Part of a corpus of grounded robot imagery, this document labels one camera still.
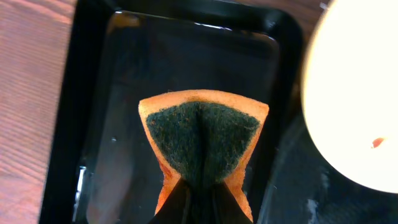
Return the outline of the green and yellow sponge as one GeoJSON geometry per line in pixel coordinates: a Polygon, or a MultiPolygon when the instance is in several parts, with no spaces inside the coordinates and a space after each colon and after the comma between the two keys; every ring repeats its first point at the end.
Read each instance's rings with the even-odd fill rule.
{"type": "Polygon", "coordinates": [[[253,221],[243,182],[267,104],[219,90],[184,90],[143,99],[138,110],[164,175],[155,214],[183,179],[190,186],[187,223],[215,223],[214,185],[222,183],[253,221]]]}

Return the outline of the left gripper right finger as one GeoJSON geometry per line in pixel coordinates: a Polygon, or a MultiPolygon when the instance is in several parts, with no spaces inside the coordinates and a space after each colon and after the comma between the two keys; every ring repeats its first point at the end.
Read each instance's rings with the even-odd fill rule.
{"type": "Polygon", "coordinates": [[[216,224],[252,224],[225,183],[214,185],[216,224]]]}

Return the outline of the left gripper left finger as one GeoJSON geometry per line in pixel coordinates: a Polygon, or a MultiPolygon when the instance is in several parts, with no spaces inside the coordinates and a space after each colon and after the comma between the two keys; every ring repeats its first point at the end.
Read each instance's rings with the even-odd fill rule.
{"type": "Polygon", "coordinates": [[[186,224],[189,212],[190,186],[180,179],[148,224],[186,224]]]}

